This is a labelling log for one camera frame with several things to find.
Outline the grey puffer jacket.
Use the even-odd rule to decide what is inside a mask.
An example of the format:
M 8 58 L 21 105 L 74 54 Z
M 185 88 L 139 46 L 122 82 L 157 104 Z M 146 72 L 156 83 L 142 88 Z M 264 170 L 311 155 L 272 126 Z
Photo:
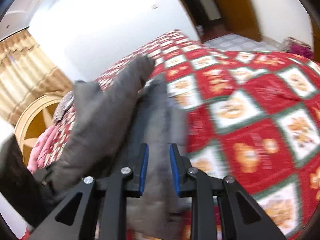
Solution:
M 59 202 L 81 178 L 103 178 L 128 165 L 142 144 L 149 147 L 146 185 L 127 202 L 130 229 L 159 239 L 178 239 L 188 204 L 174 191 L 169 146 L 184 150 L 187 113 L 168 97 L 163 76 L 150 79 L 154 59 L 130 61 L 106 90 L 95 82 L 73 88 L 75 124 L 48 184 Z

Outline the pink folded quilt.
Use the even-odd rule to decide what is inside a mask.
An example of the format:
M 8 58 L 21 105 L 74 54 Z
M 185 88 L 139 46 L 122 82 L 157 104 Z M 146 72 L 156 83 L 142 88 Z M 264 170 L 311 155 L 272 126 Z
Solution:
M 52 145 L 57 133 L 58 126 L 52 125 L 47 128 L 37 139 L 31 150 L 27 169 L 34 174 L 38 169 L 48 166 L 48 158 L 52 153 Z

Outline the cream wooden headboard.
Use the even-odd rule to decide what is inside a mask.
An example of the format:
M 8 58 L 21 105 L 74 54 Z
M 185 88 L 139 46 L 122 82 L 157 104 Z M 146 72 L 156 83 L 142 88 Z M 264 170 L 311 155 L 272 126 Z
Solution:
M 52 125 L 55 109 L 61 99 L 56 95 L 44 95 L 31 103 L 18 119 L 14 133 L 25 165 L 28 165 L 38 137 Z

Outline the striped grey pillow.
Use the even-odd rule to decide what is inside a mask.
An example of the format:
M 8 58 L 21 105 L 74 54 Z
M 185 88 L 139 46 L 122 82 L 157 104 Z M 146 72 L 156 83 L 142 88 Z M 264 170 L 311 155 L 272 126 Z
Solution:
M 65 112 L 72 106 L 73 98 L 73 91 L 70 91 L 61 99 L 53 115 L 53 124 L 57 124 L 62 120 Z

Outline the red patchwork bedspread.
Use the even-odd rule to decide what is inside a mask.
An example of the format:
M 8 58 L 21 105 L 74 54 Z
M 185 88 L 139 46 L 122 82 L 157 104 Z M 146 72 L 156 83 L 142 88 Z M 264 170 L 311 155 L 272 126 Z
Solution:
M 101 88 L 139 54 L 156 60 L 153 75 L 187 113 L 191 163 L 234 175 L 288 239 L 319 239 L 305 232 L 319 206 L 319 64 L 210 48 L 172 30 L 101 74 Z

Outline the beige curtain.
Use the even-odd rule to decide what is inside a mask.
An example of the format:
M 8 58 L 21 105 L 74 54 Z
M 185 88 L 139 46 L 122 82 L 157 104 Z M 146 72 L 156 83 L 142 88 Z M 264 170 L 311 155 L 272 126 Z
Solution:
M 44 95 L 63 97 L 72 83 L 27 29 L 1 41 L 1 118 L 15 126 L 23 111 Z

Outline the magenta bag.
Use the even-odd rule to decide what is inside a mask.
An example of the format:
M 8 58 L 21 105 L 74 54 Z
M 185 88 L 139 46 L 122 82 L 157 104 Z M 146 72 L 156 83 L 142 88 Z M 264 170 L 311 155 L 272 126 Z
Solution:
M 288 37 L 289 52 L 313 59 L 313 51 L 310 45 L 292 37 Z

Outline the brown wooden door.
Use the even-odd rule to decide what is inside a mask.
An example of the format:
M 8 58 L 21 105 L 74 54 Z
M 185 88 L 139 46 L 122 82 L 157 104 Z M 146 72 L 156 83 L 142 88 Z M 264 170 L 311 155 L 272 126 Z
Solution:
M 251 0 L 214 0 L 227 29 L 234 34 L 261 41 Z

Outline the wooden cabinet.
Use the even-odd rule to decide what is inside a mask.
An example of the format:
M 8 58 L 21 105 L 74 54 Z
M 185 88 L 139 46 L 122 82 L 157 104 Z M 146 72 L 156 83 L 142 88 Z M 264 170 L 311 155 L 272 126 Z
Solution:
M 313 60 L 320 61 L 320 28 L 319 24 L 310 16 L 313 35 Z

